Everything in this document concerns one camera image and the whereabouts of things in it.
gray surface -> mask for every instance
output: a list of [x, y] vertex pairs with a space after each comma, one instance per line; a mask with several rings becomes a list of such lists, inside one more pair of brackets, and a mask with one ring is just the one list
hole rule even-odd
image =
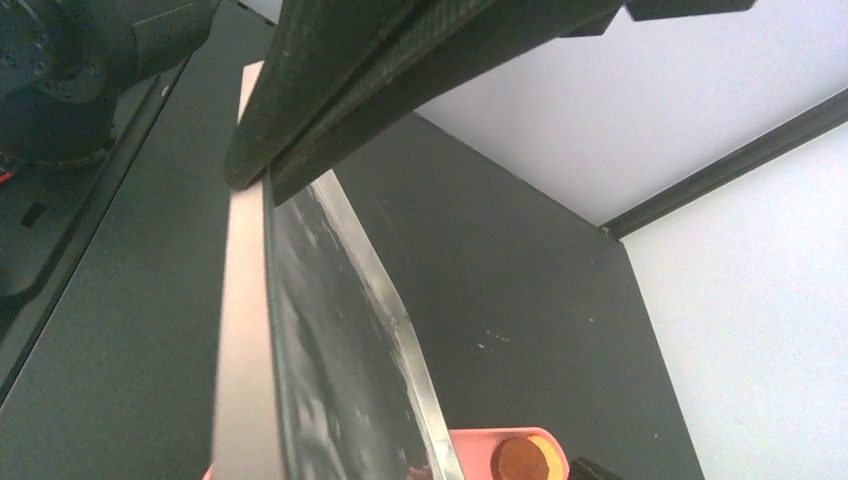
[[[156, 79], [149, 78], [121, 96], [113, 119], [112, 131], [116, 137], [124, 133]], [[65, 232], [84, 208], [85, 199], [103, 170], [97, 167], [73, 175], [56, 175], [30, 168], [0, 189], [0, 230], [3, 232], [0, 235], [0, 309], [14, 309], [14, 304], [4, 304], [4, 297], [28, 292], [43, 280], [42, 275], [49, 273], [50, 255], [62, 244]], [[25, 227], [21, 220], [34, 202], [44, 203], [47, 208], [33, 225]]]
[[[140, 92], [146, 98], [141, 108], [137, 108], [132, 120], [118, 139], [115, 150], [111, 152], [103, 171], [97, 182], [92, 186], [86, 211], [82, 213], [75, 223], [67, 245], [62, 249], [61, 255], [52, 268], [49, 276], [45, 279], [44, 286], [40, 292], [28, 300], [14, 318], [14, 322], [8, 325], [8, 330], [3, 332], [0, 339], [0, 403], [2, 403], [15, 383], [23, 364], [29, 357], [35, 342], [41, 335], [47, 320], [53, 313], [65, 286], [79, 265], [85, 250], [100, 226], [106, 211], [121, 186], [127, 172], [135, 160], [136, 154], [146, 140], [153, 123], [159, 117], [169, 95], [161, 97], [164, 88], [171, 88], [179, 79], [184, 70], [182, 65], [159, 75], [152, 83], [148, 84], [147, 92]], [[137, 95], [139, 92], [131, 89], [127, 95]], [[122, 103], [118, 104], [116, 119], [122, 115]], [[133, 108], [124, 114], [132, 115]]]
[[209, 462], [241, 68], [272, 30], [223, 3], [6, 402], [4, 479], [200, 478]]
[[336, 174], [449, 427], [541, 426], [628, 480], [703, 478], [621, 244], [414, 116]]

pink plate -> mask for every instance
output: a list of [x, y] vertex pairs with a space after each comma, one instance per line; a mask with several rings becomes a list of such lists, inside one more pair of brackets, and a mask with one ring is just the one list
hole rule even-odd
[[535, 427], [526, 428], [481, 428], [470, 430], [451, 430], [451, 440], [459, 458], [459, 465], [466, 480], [494, 480], [492, 476], [492, 455], [500, 443], [512, 437], [539, 435], [549, 441], [562, 461], [563, 478], [568, 478], [568, 460], [559, 442], [547, 430]]

orange cookie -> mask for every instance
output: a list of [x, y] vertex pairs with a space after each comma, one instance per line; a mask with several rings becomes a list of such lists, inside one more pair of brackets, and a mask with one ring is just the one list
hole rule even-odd
[[548, 480], [548, 473], [544, 453], [526, 438], [504, 440], [492, 456], [495, 480]]
[[533, 442], [539, 447], [542, 454], [545, 456], [545, 462], [548, 464], [548, 479], [547, 480], [565, 480], [565, 467], [562, 464], [556, 447], [551, 444], [545, 437], [541, 435], [530, 435], [527, 440]]

red wire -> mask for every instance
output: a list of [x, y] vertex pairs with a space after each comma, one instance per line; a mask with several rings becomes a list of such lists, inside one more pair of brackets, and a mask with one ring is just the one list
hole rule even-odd
[[[3, 158], [3, 152], [0, 152], [0, 158]], [[6, 183], [10, 178], [14, 177], [15, 174], [12, 172], [6, 172], [0, 175], [0, 184]]]

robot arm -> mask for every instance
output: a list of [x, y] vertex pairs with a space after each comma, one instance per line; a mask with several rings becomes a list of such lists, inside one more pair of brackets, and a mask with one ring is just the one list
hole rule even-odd
[[206, 40], [219, 0], [0, 0], [0, 152], [72, 162], [108, 145], [118, 96]]

